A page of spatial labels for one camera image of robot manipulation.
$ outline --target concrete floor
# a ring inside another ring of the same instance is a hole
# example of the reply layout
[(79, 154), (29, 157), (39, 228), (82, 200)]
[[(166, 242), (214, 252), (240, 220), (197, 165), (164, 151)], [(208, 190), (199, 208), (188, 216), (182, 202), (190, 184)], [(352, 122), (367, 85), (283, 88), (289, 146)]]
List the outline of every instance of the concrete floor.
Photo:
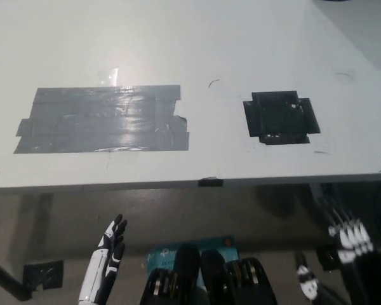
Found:
[[(324, 273), (311, 251), (326, 237), (302, 210), (302, 200), (309, 200), (305, 186), (0, 196), (0, 264), (21, 279), (26, 263), (64, 260), (63, 288), (35, 292), (27, 304), (75, 304), (92, 251), (122, 213), (126, 253), (109, 305), (139, 303), (153, 246), (224, 234), (236, 237), (241, 257), (260, 259), (279, 304), (306, 303), (294, 249), (306, 249), (320, 279), (347, 297), (340, 275)], [(0, 288), (0, 304), (16, 303)]]

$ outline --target tape patch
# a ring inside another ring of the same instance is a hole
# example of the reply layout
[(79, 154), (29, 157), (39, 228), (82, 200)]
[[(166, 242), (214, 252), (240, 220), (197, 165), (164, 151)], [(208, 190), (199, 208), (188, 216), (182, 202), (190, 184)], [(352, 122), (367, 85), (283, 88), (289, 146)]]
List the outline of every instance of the tape patch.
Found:
[(39, 88), (14, 153), (187, 151), (177, 100), (178, 85)]

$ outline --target robotic hand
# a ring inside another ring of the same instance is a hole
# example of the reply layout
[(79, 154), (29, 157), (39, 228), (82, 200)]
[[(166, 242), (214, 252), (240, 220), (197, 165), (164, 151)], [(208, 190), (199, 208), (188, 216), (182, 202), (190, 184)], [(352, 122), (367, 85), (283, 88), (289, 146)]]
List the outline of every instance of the robotic hand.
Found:
[[(333, 260), (338, 262), (351, 303), (353, 305), (381, 304), (381, 260), (364, 224), (347, 206), (337, 203), (332, 196), (324, 195), (306, 208), (317, 220), (319, 227), (328, 232), (333, 241)], [(319, 300), (319, 288), (324, 285), (320, 285), (313, 274), (308, 272), (309, 268), (301, 255), (295, 259), (298, 277), (300, 280), (310, 281), (317, 291), (315, 299)], [(305, 291), (304, 286), (302, 290), (308, 297), (309, 290)], [(318, 301), (318, 304), (336, 303)]]
[(127, 220), (119, 214), (104, 232), (86, 270), (79, 305), (106, 304), (124, 254), (123, 233), (126, 225)]

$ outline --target teal box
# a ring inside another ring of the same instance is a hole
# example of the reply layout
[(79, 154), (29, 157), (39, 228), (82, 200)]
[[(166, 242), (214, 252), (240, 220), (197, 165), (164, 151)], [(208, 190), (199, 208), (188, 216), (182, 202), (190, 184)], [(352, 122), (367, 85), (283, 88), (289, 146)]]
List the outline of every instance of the teal box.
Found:
[[(199, 253), (202, 254), (205, 250), (216, 249), (222, 254), (226, 262), (236, 261), (239, 259), (236, 241), (234, 236), (222, 236), (207, 238), (204, 240), (185, 241), (183, 243), (191, 243), (199, 248)], [(179, 246), (183, 243), (172, 243), (154, 248), (147, 256), (147, 276), (156, 268), (173, 269), (175, 254)], [(197, 278), (198, 287), (204, 288), (201, 271)]]

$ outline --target black tape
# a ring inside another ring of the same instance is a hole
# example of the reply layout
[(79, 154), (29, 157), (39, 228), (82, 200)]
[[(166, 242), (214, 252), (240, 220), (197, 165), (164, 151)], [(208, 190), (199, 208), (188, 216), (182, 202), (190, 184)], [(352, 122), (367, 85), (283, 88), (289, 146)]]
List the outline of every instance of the black tape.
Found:
[(200, 187), (221, 187), (223, 186), (224, 180), (217, 179), (216, 177), (208, 177), (199, 180), (197, 186)]
[(23, 285), (36, 290), (42, 285), (43, 289), (62, 288), (64, 280), (64, 262), (45, 262), (24, 266)]
[(252, 93), (243, 102), (250, 137), (267, 145), (309, 143), (308, 133), (320, 133), (309, 98), (296, 91)]

